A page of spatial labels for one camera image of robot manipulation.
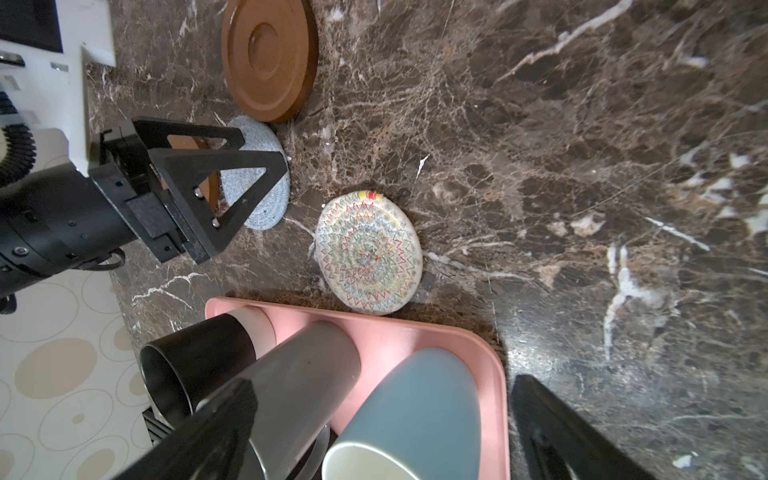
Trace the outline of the grey woven coaster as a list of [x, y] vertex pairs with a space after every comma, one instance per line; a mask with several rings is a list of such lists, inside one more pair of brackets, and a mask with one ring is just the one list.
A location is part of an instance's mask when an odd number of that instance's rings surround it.
[[[283, 157], [288, 165], [288, 157], [272, 129], [264, 123], [241, 115], [228, 123], [229, 127], [241, 130], [245, 143], [242, 150], [274, 151]], [[264, 168], [232, 169], [221, 172], [223, 197], [228, 206], [233, 205], [245, 192], [265, 174]], [[290, 175], [286, 173], [264, 196], [258, 206], [245, 221], [245, 226], [254, 231], [264, 231], [276, 226], [283, 218], [290, 198]]]

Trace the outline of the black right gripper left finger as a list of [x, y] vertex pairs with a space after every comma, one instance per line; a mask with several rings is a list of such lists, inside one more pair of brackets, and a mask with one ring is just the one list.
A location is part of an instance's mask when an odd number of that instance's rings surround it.
[[236, 379], [117, 477], [236, 479], [256, 412], [257, 398], [251, 383]]

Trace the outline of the light blue mug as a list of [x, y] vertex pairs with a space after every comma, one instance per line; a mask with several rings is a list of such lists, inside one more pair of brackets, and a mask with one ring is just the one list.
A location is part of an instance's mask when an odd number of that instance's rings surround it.
[[477, 479], [476, 382], [443, 349], [413, 353], [373, 390], [322, 464], [324, 479]]

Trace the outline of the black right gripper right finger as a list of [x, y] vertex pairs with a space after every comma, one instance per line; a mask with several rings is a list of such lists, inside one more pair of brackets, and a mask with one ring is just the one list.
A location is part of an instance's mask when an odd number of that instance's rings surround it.
[[532, 375], [518, 375], [511, 406], [533, 479], [651, 479]]

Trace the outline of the black mug back left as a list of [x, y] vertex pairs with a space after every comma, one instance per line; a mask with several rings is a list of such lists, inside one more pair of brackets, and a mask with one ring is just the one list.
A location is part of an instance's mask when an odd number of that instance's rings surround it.
[[139, 364], [150, 399], [176, 428], [198, 404], [257, 360], [245, 327], [221, 314], [146, 343]]

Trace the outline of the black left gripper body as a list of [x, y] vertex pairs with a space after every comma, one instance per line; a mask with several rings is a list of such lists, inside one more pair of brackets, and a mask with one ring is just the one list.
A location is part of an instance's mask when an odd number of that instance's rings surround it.
[[116, 270], [124, 246], [139, 238], [73, 164], [31, 173], [1, 189], [1, 295], [66, 270]]

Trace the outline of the multicolour woven coaster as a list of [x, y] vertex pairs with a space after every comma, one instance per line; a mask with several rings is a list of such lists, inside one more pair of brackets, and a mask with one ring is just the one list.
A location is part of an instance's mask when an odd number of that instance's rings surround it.
[[422, 249], [411, 221], [387, 197], [369, 190], [325, 205], [315, 230], [315, 259], [339, 300], [367, 315], [403, 308], [423, 273]]

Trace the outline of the grey mug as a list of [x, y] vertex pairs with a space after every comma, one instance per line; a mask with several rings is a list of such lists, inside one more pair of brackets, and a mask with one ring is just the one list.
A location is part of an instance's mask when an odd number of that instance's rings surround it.
[[358, 350], [339, 326], [316, 321], [233, 378], [258, 402], [241, 479], [286, 479], [356, 385]]

